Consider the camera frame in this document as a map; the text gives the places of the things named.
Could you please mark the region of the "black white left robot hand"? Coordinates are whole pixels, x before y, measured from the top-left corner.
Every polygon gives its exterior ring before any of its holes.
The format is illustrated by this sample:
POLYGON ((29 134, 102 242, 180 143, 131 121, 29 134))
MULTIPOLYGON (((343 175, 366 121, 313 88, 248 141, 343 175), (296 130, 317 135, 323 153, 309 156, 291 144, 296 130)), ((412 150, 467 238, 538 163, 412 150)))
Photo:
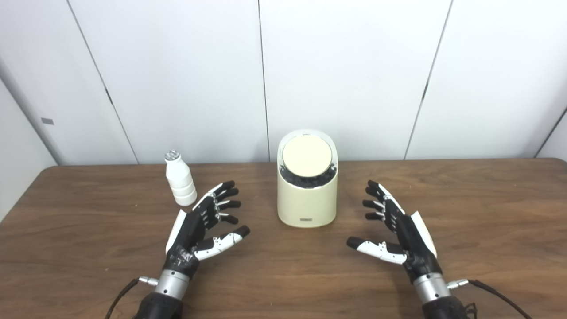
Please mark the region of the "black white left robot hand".
POLYGON ((225 181, 200 198, 191 212, 180 210, 166 244, 163 270, 183 274, 192 280, 202 260, 225 252, 250 234, 248 226, 240 226, 226 234, 205 237, 207 231, 220 222, 239 223, 236 217, 224 212, 241 206, 240 201, 229 200, 238 193, 233 180, 225 181))

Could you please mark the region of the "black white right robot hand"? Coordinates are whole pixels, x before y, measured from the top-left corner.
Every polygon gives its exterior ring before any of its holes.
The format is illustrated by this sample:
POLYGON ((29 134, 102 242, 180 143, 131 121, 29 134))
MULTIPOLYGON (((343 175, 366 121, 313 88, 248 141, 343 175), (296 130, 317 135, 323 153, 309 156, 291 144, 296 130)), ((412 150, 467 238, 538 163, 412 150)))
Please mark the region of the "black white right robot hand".
POLYGON ((363 200, 363 206, 374 211, 365 214, 367 220, 378 220, 395 234, 397 243, 374 242, 351 236, 346 241, 349 248, 385 262, 403 266, 411 283, 422 276, 442 274, 437 250, 431 234, 418 211, 406 214, 394 196, 380 183, 367 182, 365 191, 373 200, 363 200))

